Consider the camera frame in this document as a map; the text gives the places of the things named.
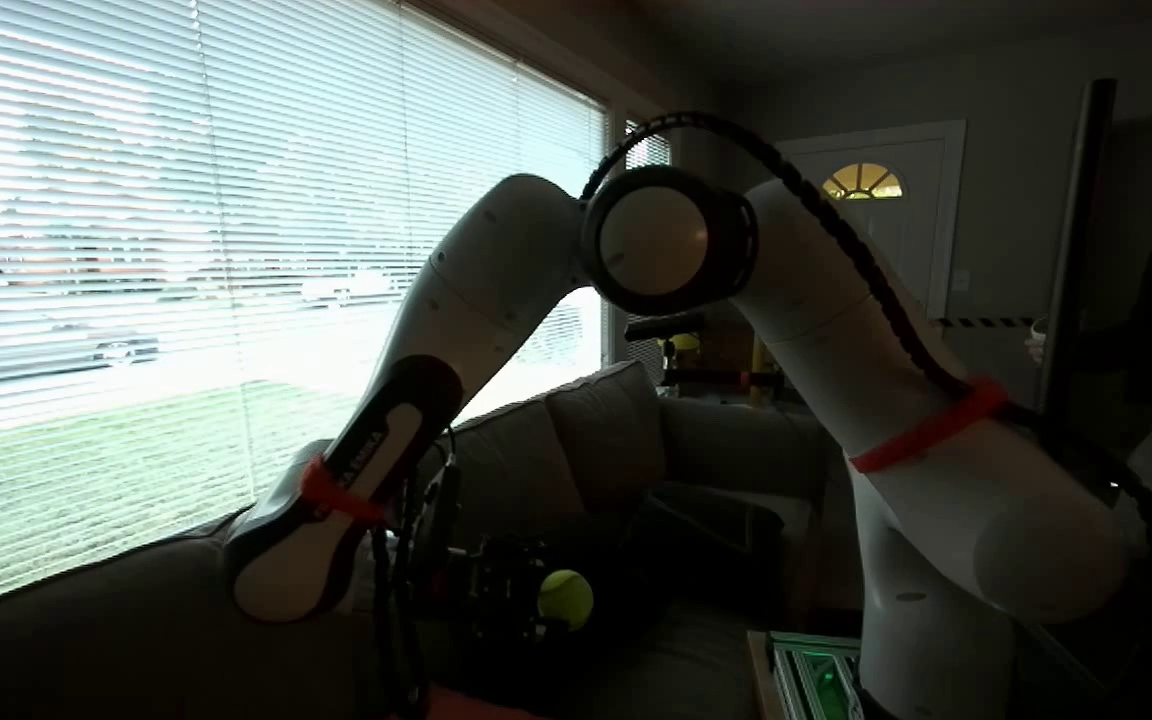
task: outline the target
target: green box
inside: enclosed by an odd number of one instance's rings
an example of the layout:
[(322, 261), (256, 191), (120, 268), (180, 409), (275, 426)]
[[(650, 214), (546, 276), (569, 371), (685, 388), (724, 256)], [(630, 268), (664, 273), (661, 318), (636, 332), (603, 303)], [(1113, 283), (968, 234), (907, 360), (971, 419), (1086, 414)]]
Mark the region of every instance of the green box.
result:
[(863, 720), (854, 634), (766, 632), (763, 653), (779, 720)]

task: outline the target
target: wall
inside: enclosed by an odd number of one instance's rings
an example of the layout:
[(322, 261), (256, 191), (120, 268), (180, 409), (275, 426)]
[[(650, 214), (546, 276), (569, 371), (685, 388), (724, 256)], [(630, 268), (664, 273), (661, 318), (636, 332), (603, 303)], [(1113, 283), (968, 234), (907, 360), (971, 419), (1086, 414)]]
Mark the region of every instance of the wall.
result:
[(711, 107), (717, 89), (621, 5), (579, 0), (400, 0), (432, 11), (508, 55), (609, 100), (621, 114)]
[(950, 316), (1045, 316), (1086, 81), (1121, 81), (1113, 155), (1095, 202), (1092, 316), (1121, 316), (1152, 244), (1152, 25), (923, 55), (885, 69), (785, 74), (732, 107), (770, 141), (962, 120)]

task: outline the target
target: arched window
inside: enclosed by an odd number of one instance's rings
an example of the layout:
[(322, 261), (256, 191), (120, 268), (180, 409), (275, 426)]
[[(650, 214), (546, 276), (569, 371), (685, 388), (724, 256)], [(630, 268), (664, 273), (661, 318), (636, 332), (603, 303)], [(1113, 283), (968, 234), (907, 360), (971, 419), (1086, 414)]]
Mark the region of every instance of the arched window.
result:
[(887, 162), (843, 162), (829, 170), (820, 182), (829, 201), (841, 202), (870, 202), (870, 201), (901, 201), (901, 175)]

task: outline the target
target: street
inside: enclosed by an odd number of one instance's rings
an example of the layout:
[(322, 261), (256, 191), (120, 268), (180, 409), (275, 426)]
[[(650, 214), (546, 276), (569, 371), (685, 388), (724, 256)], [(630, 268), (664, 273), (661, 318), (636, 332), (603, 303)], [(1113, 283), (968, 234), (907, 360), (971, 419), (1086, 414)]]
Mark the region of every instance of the street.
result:
[(66, 374), (4, 381), (0, 426), (103, 411), (242, 381), (275, 381), (309, 393), (360, 395), (389, 349), (394, 303), (309, 310), (266, 308), (135, 308), (100, 316), (161, 336), (155, 364)]

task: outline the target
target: grass lawn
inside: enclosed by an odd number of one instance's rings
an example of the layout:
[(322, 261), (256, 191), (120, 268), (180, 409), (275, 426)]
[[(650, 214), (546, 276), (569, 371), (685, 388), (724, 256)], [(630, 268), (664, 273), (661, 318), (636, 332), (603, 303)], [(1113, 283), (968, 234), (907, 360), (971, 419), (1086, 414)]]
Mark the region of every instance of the grass lawn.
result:
[(237, 385), (0, 431), (0, 593), (263, 497), (352, 395)]

